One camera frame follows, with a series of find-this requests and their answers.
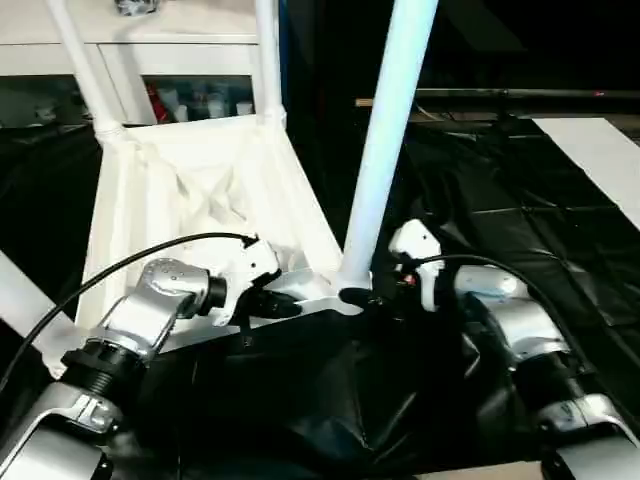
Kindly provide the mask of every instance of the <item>black cable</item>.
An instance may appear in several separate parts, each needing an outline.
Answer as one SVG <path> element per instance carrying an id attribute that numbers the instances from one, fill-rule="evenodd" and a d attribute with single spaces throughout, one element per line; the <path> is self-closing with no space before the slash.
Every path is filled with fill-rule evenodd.
<path id="1" fill-rule="evenodd" d="M 224 233 L 224 232 L 197 233 L 195 235 L 187 235 L 185 237 L 175 238 L 173 240 L 169 240 L 168 242 L 160 243 L 153 247 L 146 248 L 138 253 L 134 253 L 133 255 L 125 258 L 124 260 L 120 260 L 118 263 L 114 263 L 108 268 L 105 268 L 102 272 L 96 274 L 95 276 L 93 276 L 92 278 L 84 282 L 82 285 L 80 285 L 80 288 L 78 288 L 76 291 L 69 294 L 64 300 L 62 300 L 62 302 L 58 303 L 55 307 L 49 310 L 49 312 L 47 312 L 47 314 L 44 317 L 42 317 L 40 321 L 36 324 L 36 326 L 33 327 L 33 329 L 27 334 L 27 336 L 24 337 L 24 340 L 22 340 L 20 347 L 16 351 L 15 355 L 13 356 L 13 359 L 9 363 L 9 366 L 5 370 L 4 375 L 2 376 L 2 380 L 0 380 L 0 396 L 4 392 L 4 389 L 6 388 L 7 383 L 11 378 L 11 374 L 15 370 L 16 366 L 20 363 L 20 360 L 22 359 L 22 357 L 24 357 L 29 346 L 33 343 L 36 337 L 40 335 L 40 333 L 42 333 L 42 331 L 46 328 L 46 326 L 49 325 L 49 323 L 51 323 L 51 321 L 60 312 L 62 312 L 62 309 L 69 302 L 78 298 L 84 292 L 94 287 L 96 284 L 100 283 L 102 280 L 107 278 L 112 273 L 117 272 L 118 270 L 126 267 L 127 265 L 132 264 L 133 262 L 136 262 L 144 257 L 148 257 L 149 255 L 152 255 L 161 250 L 165 250 L 167 248 L 173 247 L 175 245 L 193 242 L 195 240 L 202 240 L 205 238 L 231 238 L 235 240 L 242 240 L 245 244 L 245 247 L 257 241 L 257 239 L 255 238 L 248 237 L 246 235 L 239 235 L 236 233 Z"/>
<path id="2" fill-rule="evenodd" d="M 529 290 L 533 292 L 535 297 L 537 297 L 538 301 L 542 305 L 542 308 L 547 311 L 547 313 L 553 320 L 555 320 L 556 322 L 560 322 L 562 318 L 558 310 L 553 305 L 553 302 L 551 302 L 549 297 L 540 289 L 540 287 L 538 287 L 535 283 L 533 283 L 530 279 L 528 279 L 525 274 L 519 272 L 515 268 L 507 265 L 506 263 L 502 263 L 498 260 L 494 260 L 493 258 L 485 257 L 483 255 L 476 255 L 473 253 L 445 253 L 442 255 L 434 255 L 433 257 L 411 259 L 408 261 L 403 261 L 402 263 L 403 265 L 416 268 L 416 267 L 419 267 L 420 265 L 424 265 L 425 263 L 433 263 L 433 262 L 438 262 L 440 260 L 471 260 L 474 262 L 482 262 L 484 264 L 501 268 L 505 272 L 508 272 L 514 277 L 516 277 L 518 280 L 524 282 L 524 284 L 527 285 Z M 561 323 L 558 324 L 557 326 L 560 330 L 564 330 Z"/>

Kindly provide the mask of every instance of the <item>white panel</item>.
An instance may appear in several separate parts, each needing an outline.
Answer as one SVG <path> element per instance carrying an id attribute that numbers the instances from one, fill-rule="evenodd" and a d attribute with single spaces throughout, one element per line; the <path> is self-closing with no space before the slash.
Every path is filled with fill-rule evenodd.
<path id="1" fill-rule="evenodd" d="M 0 45 L 0 76 L 72 73 L 62 45 Z"/>
<path id="2" fill-rule="evenodd" d="M 640 148 L 604 118 L 534 121 L 640 229 Z"/>
<path id="3" fill-rule="evenodd" d="M 25 337 L 54 303 L 2 251 L 0 251 L 0 317 Z M 80 332 L 59 313 L 34 340 L 43 361 L 56 378 L 64 370 L 60 358 L 82 345 Z"/>
<path id="4" fill-rule="evenodd" d="M 102 45 L 110 60 L 120 60 L 142 75 L 250 75 L 247 45 L 133 44 Z"/>

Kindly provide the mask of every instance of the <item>white shelf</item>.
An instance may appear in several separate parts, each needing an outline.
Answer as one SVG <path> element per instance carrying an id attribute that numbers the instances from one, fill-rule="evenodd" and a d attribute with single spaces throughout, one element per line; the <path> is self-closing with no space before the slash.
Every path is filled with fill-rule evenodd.
<path id="1" fill-rule="evenodd" d="M 253 0 L 160 0 L 123 17 L 114 0 L 67 0 L 86 43 L 257 44 Z M 0 45 L 60 43 L 43 0 L 0 0 Z"/>

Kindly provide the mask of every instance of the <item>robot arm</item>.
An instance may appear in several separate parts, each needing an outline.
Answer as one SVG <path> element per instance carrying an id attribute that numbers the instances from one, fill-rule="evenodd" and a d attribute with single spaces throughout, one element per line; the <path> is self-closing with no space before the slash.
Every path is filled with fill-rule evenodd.
<path id="1" fill-rule="evenodd" d="M 419 220 L 411 220 L 396 232 L 390 250 L 419 259 L 438 255 L 440 245 Z M 443 262 L 437 263 L 416 270 L 427 311 L 437 309 L 434 292 Z M 527 286 L 499 268 L 471 265 L 461 267 L 453 283 L 465 311 L 500 340 L 518 394 L 556 450 L 560 472 L 554 474 L 577 480 L 637 478 L 640 442 Z"/>
<path id="2" fill-rule="evenodd" d="M 278 262 L 268 245 L 259 241 L 247 250 L 247 258 L 239 260 L 246 268 L 236 265 L 224 277 L 173 259 L 148 263 L 138 284 L 106 314 L 85 345 L 64 355 L 67 370 L 60 381 L 47 387 L 5 442 L 0 478 L 111 478 L 101 450 L 74 433 L 99 436 L 117 427 L 121 409 L 136 399 L 176 319 L 207 315 L 215 307 L 220 314 L 214 323 L 226 324 L 244 292 L 259 279 L 277 275 Z"/>

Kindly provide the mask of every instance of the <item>white pole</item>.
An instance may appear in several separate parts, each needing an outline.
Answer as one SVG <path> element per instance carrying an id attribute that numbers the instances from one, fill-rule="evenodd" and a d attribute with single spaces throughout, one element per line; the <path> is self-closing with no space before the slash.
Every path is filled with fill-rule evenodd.
<path id="1" fill-rule="evenodd" d="M 264 82 L 265 117 L 282 121 L 282 90 L 280 84 L 280 55 L 276 42 L 276 16 L 274 0 L 256 0 L 256 20 L 262 81 Z"/>
<path id="2" fill-rule="evenodd" d="M 369 284 L 387 205 L 438 0 L 396 0 L 362 155 L 340 268 L 344 285 Z"/>
<path id="3" fill-rule="evenodd" d="M 0 251 L 0 318 L 25 337 L 53 306 L 49 297 Z M 33 342 L 56 378 L 64 371 L 62 355 L 80 345 L 81 332 L 64 313 L 58 314 Z"/>
<path id="4" fill-rule="evenodd" d="M 100 88 L 100 82 L 95 75 L 84 42 L 80 39 L 78 29 L 67 8 L 67 1 L 47 0 L 47 4 L 58 27 L 62 43 L 73 64 L 76 81 L 82 91 L 84 101 L 93 115 L 93 128 L 96 137 L 101 139 L 114 133 L 120 133 L 123 127 L 115 120 L 109 102 Z"/>

